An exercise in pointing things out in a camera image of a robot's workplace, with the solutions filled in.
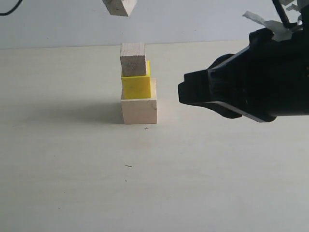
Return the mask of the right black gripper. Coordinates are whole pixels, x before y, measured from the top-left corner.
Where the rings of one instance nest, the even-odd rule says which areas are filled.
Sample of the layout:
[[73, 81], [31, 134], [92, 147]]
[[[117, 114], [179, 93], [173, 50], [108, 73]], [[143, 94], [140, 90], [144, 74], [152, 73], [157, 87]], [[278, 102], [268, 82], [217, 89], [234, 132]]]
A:
[[[279, 116], [309, 114], [309, 35], [295, 32], [284, 41], [259, 29], [249, 34], [249, 47], [218, 57], [207, 69], [186, 73], [178, 84], [179, 102], [200, 105], [219, 115], [272, 122]], [[248, 54], [246, 106], [242, 115], [213, 102], [238, 104], [244, 99]]]

